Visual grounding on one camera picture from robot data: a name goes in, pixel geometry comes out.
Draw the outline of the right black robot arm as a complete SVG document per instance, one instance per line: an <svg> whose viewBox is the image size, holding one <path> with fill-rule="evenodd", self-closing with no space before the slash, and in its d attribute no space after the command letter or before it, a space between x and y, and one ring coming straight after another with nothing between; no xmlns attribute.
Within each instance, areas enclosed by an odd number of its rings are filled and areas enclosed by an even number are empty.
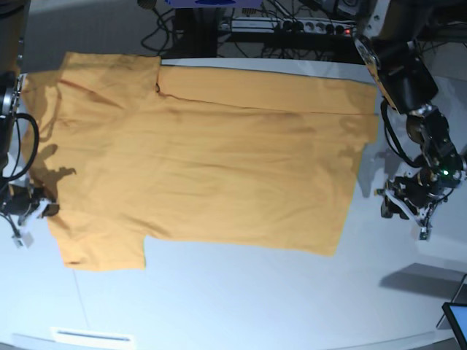
<svg viewBox="0 0 467 350"><path fill-rule="evenodd" d="M39 127L28 113L20 111L20 95L24 75L21 73L24 52L24 34L30 11L30 1L1 2L1 170L9 163L12 139L18 140L13 169L1 175L1 218L12 228L12 240L18 248L33 243L31 230L38 219L58 213L56 199L45 193L45 188L30 183L28 172L39 148ZM33 146L22 169L20 121L32 128Z"/></svg>

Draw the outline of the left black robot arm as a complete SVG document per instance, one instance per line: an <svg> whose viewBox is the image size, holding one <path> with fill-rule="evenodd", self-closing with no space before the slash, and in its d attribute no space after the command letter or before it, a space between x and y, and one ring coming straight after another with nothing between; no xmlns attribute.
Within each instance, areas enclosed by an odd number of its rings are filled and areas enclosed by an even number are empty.
<svg viewBox="0 0 467 350"><path fill-rule="evenodd" d="M364 1L354 36L382 93L380 113L388 145L416 169L412 176L388 179L376 191L383 198L381 215L413 220L421 241L431 236L435 210L466 180L466 155L458 153L447 118L432 102L439 89L417 48L417 36L434 10L450 4Z"/></svg>

